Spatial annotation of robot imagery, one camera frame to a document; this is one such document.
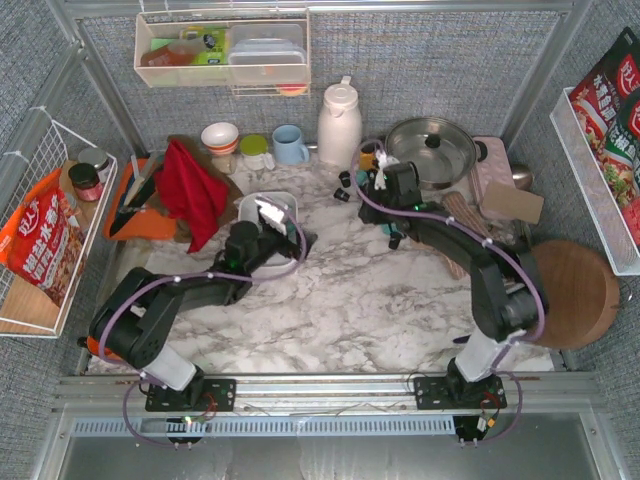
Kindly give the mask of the round wooden cutting board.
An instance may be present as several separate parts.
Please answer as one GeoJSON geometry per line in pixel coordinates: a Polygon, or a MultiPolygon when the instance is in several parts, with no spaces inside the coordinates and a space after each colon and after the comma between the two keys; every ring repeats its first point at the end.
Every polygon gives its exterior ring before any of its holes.
{"type": "Polygon", "coordinates": [[[539,346],[579,349],[613,324],[620,300],[617,277],[596,251],[568,240],[533,247],[549,310],[539,346]]]}

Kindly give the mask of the white wall shelf basket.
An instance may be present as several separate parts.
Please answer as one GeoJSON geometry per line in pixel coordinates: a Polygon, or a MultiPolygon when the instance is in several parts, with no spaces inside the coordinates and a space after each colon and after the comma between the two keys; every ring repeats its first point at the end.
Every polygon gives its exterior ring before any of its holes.
{"type": "Polygon", "coordinates": [[[309,15],[241,17],[211,10],[140,13],[136,17],[134,70],[151,88],[228,86],[240,95],[291,95],[311,83],[309,15]],[[227,63],[229,32],[234,25],[295,23],[302,27],[307,53],[303,83],[237,85],[227,63]]]}

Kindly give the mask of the blue mug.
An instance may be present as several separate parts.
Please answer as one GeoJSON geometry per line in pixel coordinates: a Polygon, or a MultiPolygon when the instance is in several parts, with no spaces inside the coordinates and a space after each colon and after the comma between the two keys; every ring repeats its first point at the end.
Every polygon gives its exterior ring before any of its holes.
{"type": "Polygon", "coordinates": [[[306,147],[302,132],[295,125],[281,125],[272,134],[274,157],[278,164],[300,165],[308,163],[310,153],[306,147]]]}

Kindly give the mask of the red cloth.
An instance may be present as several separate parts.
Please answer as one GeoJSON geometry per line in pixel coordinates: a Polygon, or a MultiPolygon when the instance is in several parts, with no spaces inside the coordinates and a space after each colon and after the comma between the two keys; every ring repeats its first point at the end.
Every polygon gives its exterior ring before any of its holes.
{"type": "Polygon", "coordinates": [[[212,163],[189,136],[168,137],[164,161],[153,174],[154,207],[177,222],[174,239],[197,253],[237,215],[239,187],[212,163]]]}

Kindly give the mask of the pink striped cloth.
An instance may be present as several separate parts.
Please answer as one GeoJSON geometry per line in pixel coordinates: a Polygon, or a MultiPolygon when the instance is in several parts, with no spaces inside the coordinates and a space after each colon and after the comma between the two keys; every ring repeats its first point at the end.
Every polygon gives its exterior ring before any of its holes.
{"type": "MultiPolygon", "coordinates": [[[[459,223],[484,237],[490,236],[490,232],[481,215],[476,209],[468,205],[461,193],[447,193],[442,198],[442,204],[459,223]]],[[[467,272],[449,257],[444,254],[441,254],[440,257],[454,280],[461,280],[467,275],[467,272]]]]}

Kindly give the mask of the clear plastic container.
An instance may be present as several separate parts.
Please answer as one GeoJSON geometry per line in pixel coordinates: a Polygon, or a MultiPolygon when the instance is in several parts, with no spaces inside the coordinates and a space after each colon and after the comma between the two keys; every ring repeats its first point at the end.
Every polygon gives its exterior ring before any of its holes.
{"type": "Polygon", "coordinates": [[[295,23],[234,25],[227,63],[237,85],[303,83],[307,53],[302,27],[295,23]]]}

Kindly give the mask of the pink tray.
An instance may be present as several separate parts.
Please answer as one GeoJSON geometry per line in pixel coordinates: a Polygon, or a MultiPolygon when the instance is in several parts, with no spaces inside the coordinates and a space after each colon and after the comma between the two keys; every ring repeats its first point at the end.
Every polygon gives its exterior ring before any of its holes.
{"type": "Polygon", "coordinates": [[[510,217],[488,210],[482,205],[487,187],[492,181],[509,187],[515,186],[504,143],[498,137],[476,136],[473,140],[478,151],[476,164],[469,174],[474,200],[484,218],[508,221],[510,217]]]}

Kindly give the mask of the red seasoning packets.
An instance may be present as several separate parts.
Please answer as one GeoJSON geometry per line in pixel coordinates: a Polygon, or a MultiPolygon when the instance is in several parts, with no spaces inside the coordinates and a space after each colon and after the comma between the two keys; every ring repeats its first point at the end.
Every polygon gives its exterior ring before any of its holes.
{"type": "Polygon", "coordinates": [[[625,27],[570,92],[582,133],[639,243],[639,39],[625,27]]]}

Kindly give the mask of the stainless steel pan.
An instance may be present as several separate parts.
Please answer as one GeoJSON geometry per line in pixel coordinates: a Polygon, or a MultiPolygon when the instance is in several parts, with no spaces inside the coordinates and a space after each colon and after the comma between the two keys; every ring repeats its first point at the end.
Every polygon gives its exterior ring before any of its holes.
{"type": "Polygon", "coordinates": [[[412,162],[425,190],[444,190],[465,178],[480,158],[480,147],[455,123],[439,117],[405,120],[385,139],[386,152],[412,162]]]}

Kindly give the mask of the dark lid jar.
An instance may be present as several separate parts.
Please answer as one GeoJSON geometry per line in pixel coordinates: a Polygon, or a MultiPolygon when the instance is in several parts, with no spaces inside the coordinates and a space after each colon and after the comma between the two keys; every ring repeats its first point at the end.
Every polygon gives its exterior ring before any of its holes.
{"type": "Polygon", "coordinates": [[[68,177],[76,196],[84,202],[99,201],[103,185],[96,168],[87,163],[75,163],[69,171],[68,177]]]}

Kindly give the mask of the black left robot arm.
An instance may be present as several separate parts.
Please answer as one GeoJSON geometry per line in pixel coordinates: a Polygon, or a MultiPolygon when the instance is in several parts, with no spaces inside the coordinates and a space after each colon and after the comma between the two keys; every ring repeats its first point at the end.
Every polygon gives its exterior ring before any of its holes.
{"type": "Polygon", "coordinates": [[[317,235],[289,223],[283,231],[240,221],[202,272],[161,276],[142,267],[128,272],[94,317],[87,345],[105,361],[124,363],[176,392],[197,387],[199,368],[167,345],[177,315],[238,302],[266,277],[255,272],[273,256],[299,266],[317,235]]]}

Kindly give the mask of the orange cup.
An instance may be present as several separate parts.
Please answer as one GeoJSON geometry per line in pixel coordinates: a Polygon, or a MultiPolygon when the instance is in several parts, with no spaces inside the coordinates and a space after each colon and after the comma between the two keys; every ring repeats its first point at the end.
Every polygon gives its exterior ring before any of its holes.
{"type": "MultiPolygon", "coordinates": [[[[87,350],[94,356],[98,356],[99,355],[99,341],[96,340],[95,338],[88,336],[86,339],[86,348],[87,350]]],[[[108,347],[104,348],[104,357],[112,362],[116,362],[116,363],[121,363],[122,359],[115,354],[111,349],[109,349],[108,347]]]]}

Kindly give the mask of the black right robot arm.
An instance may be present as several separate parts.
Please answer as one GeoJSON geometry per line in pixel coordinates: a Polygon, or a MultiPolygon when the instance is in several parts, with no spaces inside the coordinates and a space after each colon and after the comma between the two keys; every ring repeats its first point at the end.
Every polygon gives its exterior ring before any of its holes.
{"type": "Polygon", "coordinates": [[[454,401],[484,390],[512,345],[532,341],[544,329],[548,300],[531,251],[495,243],[463,225],[440,203],[425,202],[412,163],[370,170],[356,186],[363,223],[391,225],[469,275],[475,330],[449,362],[445,381],[454,401]]]}

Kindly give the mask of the red snack bag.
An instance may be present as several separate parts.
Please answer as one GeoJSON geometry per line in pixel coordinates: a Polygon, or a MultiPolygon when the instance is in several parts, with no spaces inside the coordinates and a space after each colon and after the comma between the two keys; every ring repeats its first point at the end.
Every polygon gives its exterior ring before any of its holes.
{"type": "Polygon", "coordinates": [[[1,264],[61,306],[76,270],[83,269],[84,234],[60,187],[62,170],[41,179],[1,230],[1,264]]]}

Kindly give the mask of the white storage basket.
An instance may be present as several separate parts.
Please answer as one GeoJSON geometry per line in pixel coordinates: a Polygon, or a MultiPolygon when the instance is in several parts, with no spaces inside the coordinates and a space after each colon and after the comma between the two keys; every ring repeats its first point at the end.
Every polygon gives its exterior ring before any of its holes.
{"type": "Polygon", "coordinates": [[[290,213],[297,218],[298,204],[296,198],[285,191],[263,191],[244,196],[238,204],[238,220],[249,221],[255,224],[259,230],[258,246],[259,252],[270,250],[270,257],[253,273],[254,278],[271,278],[288,271],[295,263],[294,258],[286,257],[281,253],[281,248],[276,247],[276,235],[271,231],[264,231],[259,225],[257,206],[255,199],[257,196],[264,196],[278,200],[289,207],[290,213]]]}

